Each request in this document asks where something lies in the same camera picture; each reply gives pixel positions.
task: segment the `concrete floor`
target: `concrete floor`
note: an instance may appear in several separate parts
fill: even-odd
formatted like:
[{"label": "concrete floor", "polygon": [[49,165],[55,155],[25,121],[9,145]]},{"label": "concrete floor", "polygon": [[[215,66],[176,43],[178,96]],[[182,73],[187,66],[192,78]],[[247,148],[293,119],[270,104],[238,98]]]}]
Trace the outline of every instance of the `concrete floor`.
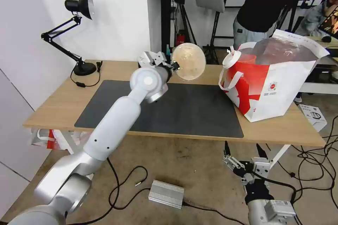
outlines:
[{"label": "concrete floor", "polygon": [[[334,116],[338,114],[338,96],[335,95],[304,95],[303,104],[318,106],[328,121],[328,125],[321,131],[322,136],[327,136]],[[338,120],[336,121],[335,134],[338,134]],[[248,143],[230,143],[232,155],[249,160],[257,156],[256,146]],[[110,159],[117,171],[120,182],[137,165],[148,169],[147,180],[135,187],[145,172],[137,169],[129,180],[120,189],[117,205],[125,205],[140,189],[150,187],[154,179],[176,184],[185,188],[184,199],[193,204],[215,208],[224,215],[238,219],[248,224],[248,208],[244,202],[245,193],[240,179],[235,176],[222,162],[223,142],[169,139],[143,136],[126,136],[121,145],[113,152]],[[338,155],[331,151],[329,157],[338,169]],[[33,197],[33,191],[65,151],[52,151],[37,175],[3,217],[3,221],[10,221],[20,212],[32,205],[39,204]],[[280,159],[282,165],[290,172],[297,172],[301,161],[297,158],[293,148]],[[320,169],[314,165],[305,164],[302,169],[302,178],[312,178],[320,175]],[[270,172],[269,178],[286,182],[299,187],[298,181],[286,174],[279,165]],[[329,187],[331,180],[328,175],[317,182],[304,183],[304,186]],[[70,214],[67,223],[85,222],[101,216],[109,208],[108,195],[115,187],[116,181],[108,165],[104,163],[94,178],[91,192],[84,204],[73,214]],[[282,186],[271,184],[270,194],[275,199],[289,200],[291,191]],[[338,191],[334,190],[338,201]],[[306,190],[300,201],[295,204],[295,209],[302,223],[305,225],[336,225],[338,212],[335,209],[329,191]],[[96,224],[237,224],[225,220],[218,214],[183,207],[182,210],[167,207],[148,200],[148,191],[142,192],[122,211],[113,210],[103,220]]]}]

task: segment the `white box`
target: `white box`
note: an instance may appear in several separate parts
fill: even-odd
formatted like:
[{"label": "white box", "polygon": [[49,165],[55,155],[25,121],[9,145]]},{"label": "white box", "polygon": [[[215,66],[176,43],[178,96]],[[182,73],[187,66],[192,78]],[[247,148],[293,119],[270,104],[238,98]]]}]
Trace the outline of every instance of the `white box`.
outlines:
[{"label": "white box", "polygon": [[303,104],[300,104],[298,106],[304,113],[305,117],[307,117],[309,122],[317,130],[317,132],[319,132],[326,126],[327,121],[318,107],[313,107],[310,105],[303,105]]}]

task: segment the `red and white bag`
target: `red and white bag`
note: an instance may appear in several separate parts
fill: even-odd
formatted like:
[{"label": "red and white bag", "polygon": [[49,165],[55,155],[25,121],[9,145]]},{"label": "red and white bag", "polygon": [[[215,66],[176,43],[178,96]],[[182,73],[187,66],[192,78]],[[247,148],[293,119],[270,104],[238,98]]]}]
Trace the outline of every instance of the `red and white bag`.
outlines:
[{"label": "red and white bag", "polygon": [[328,54],[311,39],[276,30],[272,38],[232,48],[218,85],[250,122],[282,116],[316,61]]}]

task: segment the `fire extinguisher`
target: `fire extinguisher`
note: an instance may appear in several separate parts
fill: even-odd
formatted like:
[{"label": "fire extinguisher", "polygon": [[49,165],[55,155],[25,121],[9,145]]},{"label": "fire extinguisher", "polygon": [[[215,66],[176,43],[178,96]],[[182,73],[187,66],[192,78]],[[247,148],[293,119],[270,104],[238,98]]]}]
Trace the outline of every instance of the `fire extinguisher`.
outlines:
[{"label": "fire extinguisher", "polygon": [[186,41],[186,36],[184,34],[184,30],[179,30],[176,36],[176,46],[185,43],[185,41]]}]

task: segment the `white robotic arm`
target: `white robotic arm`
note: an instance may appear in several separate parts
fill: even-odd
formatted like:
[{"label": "white robotic arm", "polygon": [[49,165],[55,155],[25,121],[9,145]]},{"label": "white robotic arm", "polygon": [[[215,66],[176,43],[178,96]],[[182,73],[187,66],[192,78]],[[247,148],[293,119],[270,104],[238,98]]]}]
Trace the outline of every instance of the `white robotic arm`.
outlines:
[{"label": "white robotic arm", "polygon": [[91,186],[88,175],[97,171],[120,144],[139,117],[141,102],[154,102],[168,90],[171,66],[165,63],[161,52],[144,52],[139,64],[142,67],[131,76],[131,92],[116,100],[83,150],[57,161],[36,187],[35,195],[45,205],[26,210],[10,225],[62,225],[67,214],[82,204]]}]

